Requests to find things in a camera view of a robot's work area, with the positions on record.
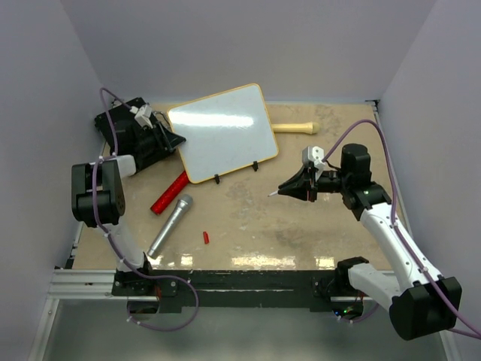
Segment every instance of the silver microphone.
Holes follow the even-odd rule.
[[[165,222],[156,239],[153,240],[149,250],[147,251],[147,255],[150,258],[155,259],[159,256],[161,246],[167,241],[167,238],[169,235],[171,235],[175,226],[182,219],[182,216],[192,207],[192,203],[193,199],[188,194],[184,194],[177,201],[171,216],[168,218],[167,222]]]

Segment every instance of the yellow wooden handle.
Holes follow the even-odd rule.
[[[271,124],[272,130],[276,133],[306,133],[316,134],[320,125],[316,122],[301,124]]]

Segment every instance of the white board with yellow edge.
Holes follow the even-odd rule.
[[[259,85],[249,84],[168,111],[172,130],[186,138],[180,156],[192,183],[214,178],[279,150]]]

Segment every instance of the beige table surface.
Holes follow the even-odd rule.
[[[153,105],[165,110],[166,105]],[[301,167],[301,151],[318,145],[325,152],[356,120],[372,119],[370,105],[270,104],[272,123],[316,121],[316,135],[276,134],[279,155],[259,163],[259,170],[245,168],[202,184],[189,184],[194,205],[168,239],[154,268],[187,269],[331,269],[337,261],[363,256],[378,269],[390,269],[367,230],[343,205],[338,194],[319,194],[315,203],[287,196],[267,195]],[[344,143],[358,142],[371,154],[373,180],[390,194],[382,146],[372,126],[361,125]],[[330,158],[340,163],[340,147]],[[126,219],[138,245],[149,248],[172,212],[174,200],[160,216],[152,203],[183,171],[176,152],[167,159],[123,180]],[[207,231],[210,243],[204,244]],[[114,269],[116,260],[105,239],[83,227],[74,261],[76,269]]]

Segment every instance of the small red object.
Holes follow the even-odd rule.
[[[186,171],[183,171],[160,198],[156,200],[152,207],[150,207],[150,210],[157,215],[161,214],[187,184],[189,184],[189,177],[187,177]]]
[[[204,243],[209,244],[209,235],[204,231]]]

